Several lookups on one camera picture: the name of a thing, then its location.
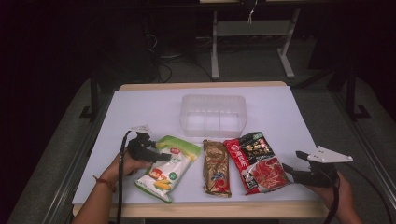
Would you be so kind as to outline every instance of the wooden table edge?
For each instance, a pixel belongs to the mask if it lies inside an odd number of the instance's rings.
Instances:
[[[227,88],[227,87],[263,87],[287,86],[282,81],[257,81],[257,82],[192,82],[192,83],[149,83],[125,84],[119,91],[149,91],[149,90],[177,90],[193,88]]]
[[[74,216],[81,206],[75,204]],[[127,203],[122,206],[121,215],[133,218],[314,218],[326,217],[328,212],[321,201]],[[116,215],[117,205],[113,204],[110,216]]]

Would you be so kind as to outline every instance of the bracelet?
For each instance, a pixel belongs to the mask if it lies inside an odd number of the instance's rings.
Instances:
[[[110,181],[105,180],[105,179],[102,179],[102,178],[98,178],[98,177],[96,177],[96,176],[93,176],[93,178],[95,178],[96,183],[99,183],[99,184],[107,184],[108,187],[113,191],[113,193],[116,192],[116,190],[117,190],[116,186],[114,186],[112,183],[110,183]]]

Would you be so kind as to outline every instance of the white table surface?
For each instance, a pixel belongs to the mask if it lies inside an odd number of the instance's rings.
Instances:
[[[117,91],[93,147],[84,174],[78,185],[73,204],[80,207],[90,194],[95,181],[93,175],[100,175],[120,151],[125,133],[134,126],[148,125],[152,130],[151,140],[173,135],[198,146],[204,138],[186,137],[180,127],[179,113],[181,98],[185,94],[241,95],[247,103],[247,125],[242,134],[263,132],[280,162],[299,170],[307,170],[308,162],[297,159],[296,150],[310,153],[316,145],[308,131],[299,108],[288,86],[196,88],[157,91]],[[128,140],[135,138],[130,133]],[[177,187],[171,191],[173,206],[198,203],[279,203],[318,202],[316,194],[298,184],[266,193],[245,195],[232,160],[230,160],[231,198],[208,195],[203,190],[204,153],[187,170]],[[138,206],[167,206],[159,199],[148,195],[134,185],[134,180],[144,171],[124,178],[123,203]],[[114,194],[113,202],[117,203]]]

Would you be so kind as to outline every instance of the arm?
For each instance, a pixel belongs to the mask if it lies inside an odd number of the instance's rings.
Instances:
[[[119,176],[120,155],[102,172],[100,179],[104,179],[111,186],[116,186]],[[128,152],[124,154],[123,173],[131,174],[140,168],[149,168],[150,162],[136,161],[131,158]],[[108,223],[110,208],[112,204],[113,190],[106,183],[96,183],[87,201],[82,205],[73,224],[79,223]]]
[[[340,177],[340,187],[339,187],[339,204],[338,210],[335,214],[341,224],[361,224],[361,218],[355,210],[353,205],[353,190],[350,183],[344,178],[341,173],[338,173]],[[313,190],[317,195],[319,195],[326,207],[330,208],[333,201],[332,189],[317,188],[306,186],[307,188]]]

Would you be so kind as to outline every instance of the metal stand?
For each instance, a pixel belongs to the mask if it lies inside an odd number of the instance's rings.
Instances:
[[[92,71],[91,79],[91,113],[89,112],[90,107],[85,106],[82,110],[81,114],[79,115],[80,118],[90,119],[90,122],[93,122],[96,118],[97,111],[98,111],[98,83],[96,80],[95,71]]]
[[[356,119],[370,118],[370,114],[367,112],[364,105],[357,105],[360,113],[355,113],[355,87],[356,87],[356,74],[353,67],[353,62],[348,58],[352,57],[348,54],[345,60],[333,65],[332,67],[317,73],[311,78],[301,82],[300,84],[291,86],[292,89],[303,89],[308,87],[310,84],[320,80],[327,75],[334,73],[332,79],[328,83],[327,87],[330,91],[340,91],[345,82],[346,85],[346,112],[349,117],[356,121]]]
[[[286,53],[293,36],[294,28],[297,23],[300,9],[294,10],[291,20],[279,21],[253,21],[251,24],[248,21],[218,21],[218,12],[213,14],[213,37],[212,37],[212,78],[219,79],[219,62],[218,62],[218,36],[233,36],[233,35],[284,35],[286,37],[283,48],[278,49],[279,59],[285,69],[288,78],[294,78],[294,73],[291,69]]]

